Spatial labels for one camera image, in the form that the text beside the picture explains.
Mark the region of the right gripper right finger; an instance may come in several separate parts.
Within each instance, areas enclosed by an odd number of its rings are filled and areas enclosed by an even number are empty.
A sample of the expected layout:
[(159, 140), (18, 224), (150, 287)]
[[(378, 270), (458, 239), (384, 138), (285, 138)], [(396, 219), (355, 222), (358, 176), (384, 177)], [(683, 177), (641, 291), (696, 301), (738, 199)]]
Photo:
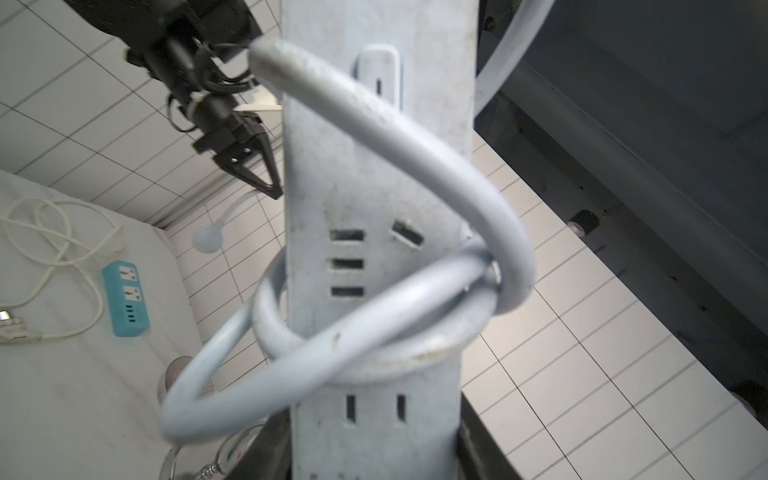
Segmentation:
[(461, 408), (458, 430), (460, 479), (521, 480), (472, 407)]

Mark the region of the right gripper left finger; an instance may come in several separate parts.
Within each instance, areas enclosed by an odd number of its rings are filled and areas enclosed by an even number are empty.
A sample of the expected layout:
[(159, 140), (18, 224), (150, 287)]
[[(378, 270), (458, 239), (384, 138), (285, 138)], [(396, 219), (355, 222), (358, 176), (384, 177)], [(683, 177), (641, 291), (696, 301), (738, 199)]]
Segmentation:
[(288, 409), (234, 435), (225, 479), (291, 479), (292, 445)]

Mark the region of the grey-blue power strip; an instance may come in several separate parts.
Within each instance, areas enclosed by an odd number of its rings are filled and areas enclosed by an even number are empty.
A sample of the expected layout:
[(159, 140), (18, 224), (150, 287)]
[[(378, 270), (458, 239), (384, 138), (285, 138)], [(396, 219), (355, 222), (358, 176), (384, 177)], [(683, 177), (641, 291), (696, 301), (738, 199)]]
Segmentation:
[[(282, 37), (472, 150), (474, 1), (286, 1)], [(288, 323), (310, 337), (454, 252), (459, 217), (292, 98), (284, 101)], [(291, 410), (297, 479), (454, 479), (460, 361), (325, 386)]]

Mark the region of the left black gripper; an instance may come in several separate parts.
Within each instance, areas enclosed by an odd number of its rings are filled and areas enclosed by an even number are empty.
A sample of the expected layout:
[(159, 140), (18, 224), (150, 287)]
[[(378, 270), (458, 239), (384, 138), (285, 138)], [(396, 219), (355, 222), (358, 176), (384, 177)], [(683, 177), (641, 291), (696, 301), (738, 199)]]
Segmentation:
[[(184, 117), (202, 132), (193, 144), (196, 152), (211, 152), (222, 171), (266, 196), (275, 200), (283, 196), (274, 152), (263, 126), (235, 110), (238, 102), (233, 94), (219, 93), (201, 82), (215, 66), (202, 44), (191, 37), (172, 35), (142, 52), (128, 49), (126, 60), (162, 82)], [(268, 182), (248, 166), (259, 156)]]

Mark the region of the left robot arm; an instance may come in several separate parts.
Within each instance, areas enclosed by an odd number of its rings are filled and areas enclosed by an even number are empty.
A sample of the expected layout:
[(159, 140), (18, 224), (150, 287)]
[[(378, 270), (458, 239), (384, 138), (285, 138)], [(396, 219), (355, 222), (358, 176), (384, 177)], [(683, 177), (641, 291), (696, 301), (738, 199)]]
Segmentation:
[(219, 63), (245, 51), (262, 31), (243, 1), (71, 1), (96, 29), (122, 40), (128, 63), (145, 69), (168, 90), (192, 130), (192, 145), (209, 153), (228, 175), (272, 199), (283, 194), (273, 149), (261, 118), (238, 112), (237, 95), (258, 86), (243, 71)]

